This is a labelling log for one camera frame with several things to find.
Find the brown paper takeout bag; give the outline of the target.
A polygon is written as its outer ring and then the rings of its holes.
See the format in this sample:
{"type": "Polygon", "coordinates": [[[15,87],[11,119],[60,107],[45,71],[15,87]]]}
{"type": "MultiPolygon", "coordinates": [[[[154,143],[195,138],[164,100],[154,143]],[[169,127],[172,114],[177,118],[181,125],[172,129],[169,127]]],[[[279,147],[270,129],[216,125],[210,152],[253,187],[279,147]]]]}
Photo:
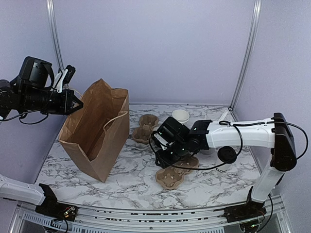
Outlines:
{"type": "Polygon", "coordinates": [[[129,92],[99,79],[82,101],[83,108],[67,117],[59,142],[83,173],[104,183],[129,137],[129,92]]]}

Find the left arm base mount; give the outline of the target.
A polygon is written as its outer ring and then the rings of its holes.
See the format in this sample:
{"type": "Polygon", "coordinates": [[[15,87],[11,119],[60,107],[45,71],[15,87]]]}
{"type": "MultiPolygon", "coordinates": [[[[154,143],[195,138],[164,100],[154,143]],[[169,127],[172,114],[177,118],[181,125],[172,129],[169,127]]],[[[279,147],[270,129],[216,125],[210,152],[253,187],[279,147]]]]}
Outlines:
{"type": "Polygon", "coordinates": [[[35,211],[37,213],[60,220],[75,220],[77,206],[58,202],[56,195],[48,185],[40,183],[39,186],[42,188],[45,198],[42,204],[36,206],[35,211]]]}

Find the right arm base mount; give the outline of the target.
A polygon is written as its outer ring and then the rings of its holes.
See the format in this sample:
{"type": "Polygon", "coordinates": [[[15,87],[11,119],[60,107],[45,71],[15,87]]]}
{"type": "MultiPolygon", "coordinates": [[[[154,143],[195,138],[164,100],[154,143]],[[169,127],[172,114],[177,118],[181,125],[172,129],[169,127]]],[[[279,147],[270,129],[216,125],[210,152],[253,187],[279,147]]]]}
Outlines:
{"type": "Polygon", "coordinates": [[[228,223],[264,216],[267,213],[263,202],[259,203],[251,199],[251,191],[252,189],[247,195],[246,203],[224,208],[224,217],[228,223]]]}

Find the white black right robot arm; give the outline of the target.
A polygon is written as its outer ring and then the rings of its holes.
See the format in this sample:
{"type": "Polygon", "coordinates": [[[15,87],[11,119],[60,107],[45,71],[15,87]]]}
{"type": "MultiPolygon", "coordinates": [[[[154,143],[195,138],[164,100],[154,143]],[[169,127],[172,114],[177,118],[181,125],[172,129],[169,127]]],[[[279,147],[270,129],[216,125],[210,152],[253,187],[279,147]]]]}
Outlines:
{"type": "Polygon", "coordinates": [[[234,147],[264,147],[271,149],[271,160],[249,192],[249,200],[241,206],[244,217],[252,217],[278,184],[285,172],[297,164],[294,136],[283,114],[258,121],[229,122],[198,120],[191,128],[168,117],[152,134],[159,150],[156,163],[162,168],[176,163],[201,150],[218,149],[220,164],[231,164],[238,157],[234,147]]]}

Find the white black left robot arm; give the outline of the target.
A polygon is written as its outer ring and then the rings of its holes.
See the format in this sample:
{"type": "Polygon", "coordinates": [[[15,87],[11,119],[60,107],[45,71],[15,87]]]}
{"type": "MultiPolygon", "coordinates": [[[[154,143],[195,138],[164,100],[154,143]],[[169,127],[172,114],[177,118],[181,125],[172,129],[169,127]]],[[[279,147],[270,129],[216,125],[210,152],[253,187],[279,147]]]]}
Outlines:
{"type": "MultiPolygon", "coordinates": [[[[39,112],[49,115],[68,116],[83,108],[83,102],[74,90],[65,88],[71,81],[76,69],[68,65],[54,74],[50,62],[27,56],[19,74],[11,81],[0,82],[0,120],[8,122],[12,110],[18,115],[14,118],[24,119],[28,114],[39,112]]],[[[0,196],[42,206],[51,216],[61,212],[61,204],[49,186],[34,185],[0,177],[0,196]]]]}

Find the white paper coffee cup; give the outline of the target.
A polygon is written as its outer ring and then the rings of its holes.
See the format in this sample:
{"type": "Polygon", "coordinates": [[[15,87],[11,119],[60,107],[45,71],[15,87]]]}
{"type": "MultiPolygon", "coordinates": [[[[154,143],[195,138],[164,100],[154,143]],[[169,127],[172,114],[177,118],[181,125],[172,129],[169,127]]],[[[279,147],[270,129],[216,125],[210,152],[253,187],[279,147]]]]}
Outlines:
{"type": "Polygon", "coordinates": [[[230,167],[231,167],[231,164],[224,164],[224,165],[222,165],[220,167],[217,167],[216,171],[221,173],[221,174],[223,174],[223,173],[226,173],[229,170],[230,167]]]}

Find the black plastic cup lid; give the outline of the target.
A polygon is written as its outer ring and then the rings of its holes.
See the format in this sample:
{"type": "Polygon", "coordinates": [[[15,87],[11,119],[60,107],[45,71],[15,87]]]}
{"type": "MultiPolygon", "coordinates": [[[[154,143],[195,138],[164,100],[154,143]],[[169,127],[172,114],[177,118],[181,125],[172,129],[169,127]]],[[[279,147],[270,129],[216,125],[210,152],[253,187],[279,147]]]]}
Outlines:
{"type": "Polygon", "coordinates": [[[230,146],[221,147],[217,152],[217,156],[225,164],[232,164],[237,160],[237,153],[230,146]]]}

